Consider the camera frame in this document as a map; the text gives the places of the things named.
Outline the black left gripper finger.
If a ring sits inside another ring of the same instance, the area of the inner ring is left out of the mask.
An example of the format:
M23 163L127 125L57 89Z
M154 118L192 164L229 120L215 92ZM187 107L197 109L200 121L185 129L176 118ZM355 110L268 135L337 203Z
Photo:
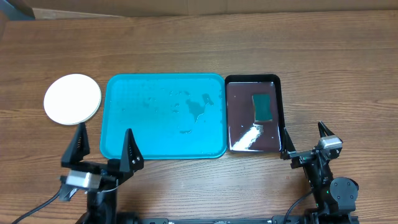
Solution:
M85 123L79 123L76 132L61 158L61 164L76 164L90 153Z
M134 173L144 168L144 158L135 142L132 129L127 129L123 142L119 170Z

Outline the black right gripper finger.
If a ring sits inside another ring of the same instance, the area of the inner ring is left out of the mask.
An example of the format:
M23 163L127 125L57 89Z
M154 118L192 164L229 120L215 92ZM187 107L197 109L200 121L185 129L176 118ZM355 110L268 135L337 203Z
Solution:
M323 121L318 122L318 130L321 138L334 135L334 133L327 128Z
M294 144L289 136L287 129L284 128L283 135L282 135L281 155L289 156L293 153L296 153L296 149L295 149Z

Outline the pink plate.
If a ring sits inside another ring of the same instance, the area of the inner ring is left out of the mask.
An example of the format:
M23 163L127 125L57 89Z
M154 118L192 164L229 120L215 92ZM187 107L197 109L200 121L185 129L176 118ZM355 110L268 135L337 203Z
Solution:
M101 104L101 88L91 77L69 74L54 81L44 96L44 110L54 122L75 125L89 120Z

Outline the green scouring sponge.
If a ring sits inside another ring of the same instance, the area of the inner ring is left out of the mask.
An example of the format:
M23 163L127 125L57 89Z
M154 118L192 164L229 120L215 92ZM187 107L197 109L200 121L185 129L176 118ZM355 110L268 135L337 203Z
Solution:
M252 96L254 105L254 120L257 123L272 121L271 99L267 94L255 94Z

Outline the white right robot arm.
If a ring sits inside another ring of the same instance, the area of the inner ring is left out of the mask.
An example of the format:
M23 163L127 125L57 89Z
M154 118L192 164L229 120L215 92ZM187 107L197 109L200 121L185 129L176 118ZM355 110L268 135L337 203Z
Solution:
M302 168L311 190L301 196L287 210L282 223L359 223L355 201L359 185L347 177L334 178L329 163L340 156L343 141L330 131L323 122L318 122L320 139L308 151L296 151L286 129L282 135L280 158L291 161L291 168ZM315 208L309 208L302 216L292 216L292 210L308 196L313 195Z

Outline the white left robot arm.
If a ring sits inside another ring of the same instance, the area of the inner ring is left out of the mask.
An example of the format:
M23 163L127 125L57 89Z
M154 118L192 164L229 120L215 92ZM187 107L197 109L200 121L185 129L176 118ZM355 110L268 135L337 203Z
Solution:
M74 194L86 192L86 212L77 223L140 223L135 212L118 212L118 187L144 168L144 158L131 129L124 137L121 157L107 163L84 161L90 153L85 123L80 123L61 159L68 175L60 177L59 200L69 201Z

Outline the black water tray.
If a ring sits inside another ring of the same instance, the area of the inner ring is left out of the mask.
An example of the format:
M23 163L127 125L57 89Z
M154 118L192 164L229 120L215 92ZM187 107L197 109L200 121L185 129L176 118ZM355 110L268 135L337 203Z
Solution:
M285 128L280 78L229 75L225 90L229 150L280 152Z

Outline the teal plastic tray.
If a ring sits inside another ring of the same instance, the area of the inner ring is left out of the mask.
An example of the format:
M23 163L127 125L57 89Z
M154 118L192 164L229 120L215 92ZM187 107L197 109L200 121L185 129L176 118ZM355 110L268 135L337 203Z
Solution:
M219 74L119 74L106 86L99 148L119 159L131 129L144 159L218 158L228 148L226 126Z

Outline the cardboard backdrop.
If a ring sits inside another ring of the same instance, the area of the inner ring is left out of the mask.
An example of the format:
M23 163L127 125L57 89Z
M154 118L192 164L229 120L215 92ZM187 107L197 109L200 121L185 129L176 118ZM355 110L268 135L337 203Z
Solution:
M397 9L397 0L5 0L11 20Z

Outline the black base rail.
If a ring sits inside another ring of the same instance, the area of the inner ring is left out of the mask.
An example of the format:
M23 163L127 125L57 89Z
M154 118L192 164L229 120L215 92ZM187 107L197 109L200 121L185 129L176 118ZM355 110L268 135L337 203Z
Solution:
M310 223L303 216L290 216L284 221L283 215L272 218L210 218L210 219L180 219L168 218L139 218L134 212L119 212L116 218L117 224L304 224Z

